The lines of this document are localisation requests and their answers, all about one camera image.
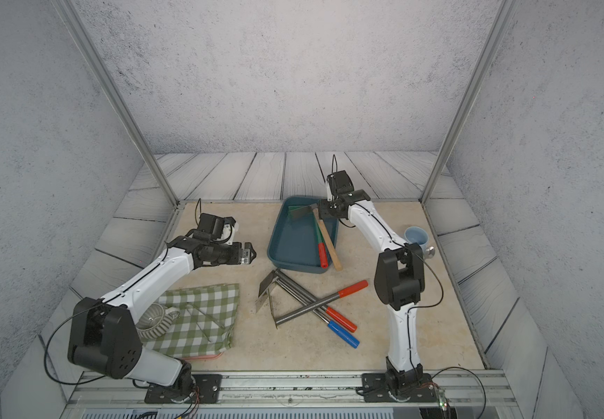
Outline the green hoe red grip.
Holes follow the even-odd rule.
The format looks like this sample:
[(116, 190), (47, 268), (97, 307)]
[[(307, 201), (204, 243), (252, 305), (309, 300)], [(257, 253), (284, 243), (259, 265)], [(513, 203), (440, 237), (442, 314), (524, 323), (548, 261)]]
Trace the green hoe red grip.
[[(297, 211), (299, 209), (302, 209), (302, 206), (296, 206), (296, 205), (291, 206), (288, 209), (288, 218), (293, 219), (293, 214), (295, 213), (295, 211)], [(319, 253), (319, 266), (322, 269), (327, 269), (329, 267), (329, 263), (328, 263), (324, 238), (322, 237), (318, 222), (315, 219), (313, 219), (312, 221), (314, 222), (314, 233), (315, 233), (315, 239), (316, 239), (318, 253)]]

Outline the wooden handle hoe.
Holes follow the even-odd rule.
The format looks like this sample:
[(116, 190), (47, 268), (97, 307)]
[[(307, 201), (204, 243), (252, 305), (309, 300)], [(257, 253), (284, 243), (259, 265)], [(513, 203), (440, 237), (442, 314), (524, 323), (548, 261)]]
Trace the wooden handle hoe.
[(302, 216), (306, 216), (307, 214), (312, 214), (314, 216), (314, 220), (317, 223), (318, 229), (321, 232), (321, 236), (323, 237), (323, 239), (326, 243), (327, 253), (329, 254), (331, 260), (333, 261), (335, 270), (337, 270), (338, 272), (342, 271), (343, 265), (340, 262), (337, 251), (336, 251), (334, 244), (332, 242), (332, 239), (329, 235), (329, 231), (326, 228), (326, 224), (325, 224), (324, 220), (321, 218), (321, 211), (319, 210), (319, 205), (311, 204), (311, 205), (307, 205), (307, 206), (302, 206), (302, 207), (296, 209), (295, 215), (293, 216), (293, 218), (296, 218), (296, 219), (302, 218)]

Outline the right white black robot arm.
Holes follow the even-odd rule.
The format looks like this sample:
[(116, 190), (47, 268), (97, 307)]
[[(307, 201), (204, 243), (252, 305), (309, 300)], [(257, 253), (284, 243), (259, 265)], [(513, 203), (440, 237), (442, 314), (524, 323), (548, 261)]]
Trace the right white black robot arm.
[(398, 236), (361, 191), (322, 199), (318, 212), (321, 219), (349, 221), (377, 252), (373, 284), (388, 308), (389, 320), (386, 386), (394, 398), (402, 400), (428, 380), (418, 354), (415, 320), (425, 289), (422, 247)]

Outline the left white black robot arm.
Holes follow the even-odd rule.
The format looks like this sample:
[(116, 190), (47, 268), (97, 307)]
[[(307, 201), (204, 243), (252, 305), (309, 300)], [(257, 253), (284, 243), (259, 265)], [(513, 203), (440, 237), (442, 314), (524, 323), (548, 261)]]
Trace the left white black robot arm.
[(256, 257), (250, 242), (175, 238), (123, 285), (98, 299), (80, 300), (71, 318), (68, 361), (112, 379), (166, 388), (190, 383), (189, 365), (144, 347), (136, 323), (182, 277), (215, 266), (249, 265)]

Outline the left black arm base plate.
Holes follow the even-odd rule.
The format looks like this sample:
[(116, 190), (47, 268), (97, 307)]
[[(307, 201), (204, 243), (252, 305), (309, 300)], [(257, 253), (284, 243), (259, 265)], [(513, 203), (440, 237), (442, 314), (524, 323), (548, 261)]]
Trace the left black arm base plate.
[(191, 374), (180, 377), (175, 384), (163, 387), (151, 384), (144, 403), (171, 404), (190, 403), (216, 404), (223, 376), (220, 374)]

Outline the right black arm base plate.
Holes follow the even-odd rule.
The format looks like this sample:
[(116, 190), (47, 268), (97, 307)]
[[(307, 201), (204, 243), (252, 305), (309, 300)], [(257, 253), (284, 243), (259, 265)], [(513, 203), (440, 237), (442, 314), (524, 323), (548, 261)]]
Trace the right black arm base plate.
[(366, 373), (356, 394), (366, 403), (436, 403), (435, 384), (429, 374), (412, 376)]

